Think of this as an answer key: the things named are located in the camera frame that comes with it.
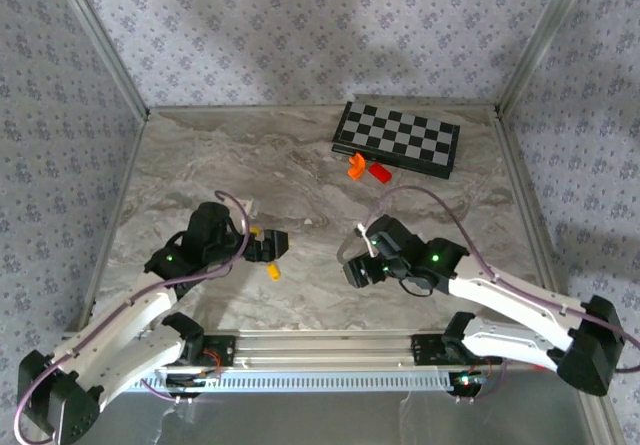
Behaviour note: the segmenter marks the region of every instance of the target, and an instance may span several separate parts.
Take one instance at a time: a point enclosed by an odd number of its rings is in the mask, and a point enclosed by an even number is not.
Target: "gray marble tabletop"
[[[414,111],[462,126],[451,178],[391,168],[382,184],[347,175],[347,157],[331,152],[340,107],[281,110],[185,110],[153,113],[126,194],[97,310],[121,295],[142,264],[186,228],[217,189],[254,199],[254,224],[290,234],[274,282],[263,264],[238,263],[225,278],[199,284],[177,309],[207,330],[443,329],[458,310],[479,306],[434,294],[414,298],[393,280],[352,288],[336,252],[345,236],[389,188],[419,184],[444,199],[495,266],[534,281],[533,261],[494,130],[481,119]],[[464,243],[426,195],[403,192],[384,210],[423,239]]]

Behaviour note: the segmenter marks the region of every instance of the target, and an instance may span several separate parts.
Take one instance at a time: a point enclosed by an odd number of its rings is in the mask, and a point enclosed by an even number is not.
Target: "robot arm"
[[[33,351],[22,360],[19,401],[51,363],[64,357],[58,369],[34,390],[24,413],[57,444],[71,444],[86,433],[113,399],[157,368],[217,365],[203,353],[218,353],[206,341],[203,328],[181,313],[168,315],[154,330],[140,335],[152,320],[205,279],[195,275],[240,253],[243,237],[227,207],[201,204],[188,229],[153,254],[122,301],[112,304],[51,355]],[[250,235],[242,257],[251,262],[273,262],[288,248],[285,232],[265,230],[263,240]],[[180,282],[190,276],[192,280]],[[174,285],[165,286],[167,280],[173,280]]]
[[[351,285],[362,288],[386,278],[407,280],[430,292],[476,302],[521,324],[490,323],[471,313],[457,313],[443,336],[451,355],[467,360],[499,356],[533,363],[555,371],[578,390],[606,395],[624,340],[566,311],[577,310],[619,327],[611,302],[594,296],[581,303],[491,267],[510,284],[507,287],[488,277],[465,247],[442,238],[424,243],[388,215],[365,233],[378,254],[360,255],[344,265]]]

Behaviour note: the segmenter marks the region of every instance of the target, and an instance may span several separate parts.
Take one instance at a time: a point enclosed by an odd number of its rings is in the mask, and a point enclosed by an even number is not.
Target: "floral wallpaper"
[[[0,443],[17,365],[80,310],[137,119],[66,0],[0,0]]]
[[[147,106],[496,100],[548,0],[92,0]]]
[[[640,334],[640,0],[579,0],[508,125],[516,132],[573,295],[612,300]],[[640,352],[627,346],[627,366]],[[611,397],[640,444],[640,380]]]

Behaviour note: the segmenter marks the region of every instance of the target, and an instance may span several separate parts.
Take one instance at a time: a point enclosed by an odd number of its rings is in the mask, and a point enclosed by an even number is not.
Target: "red wire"
[[[211,357],[216,361],[216,373],[220,373],[220,367],[222,367],[222,360],[220,359],[220,355],[218,355],[218,352],[205,350],[204,352],[202,352],[202,354],[206,355],[207,357]]]
[[[485,358],[485,361],[489,365],[489,374],[487,375],[487,378],[489,378],[491,376],[491,373],[493,373],[493,366],[491,365],[491,359]],[[478,366],[478,363],[474,363],[467,373],[471,375],[471,372],[473,372],[477,366]]]

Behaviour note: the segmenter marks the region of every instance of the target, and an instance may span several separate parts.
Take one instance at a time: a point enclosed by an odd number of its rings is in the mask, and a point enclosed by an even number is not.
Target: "checkered board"
[[[459,133],[457,125],[348,102],[332,150],[446,179]]]

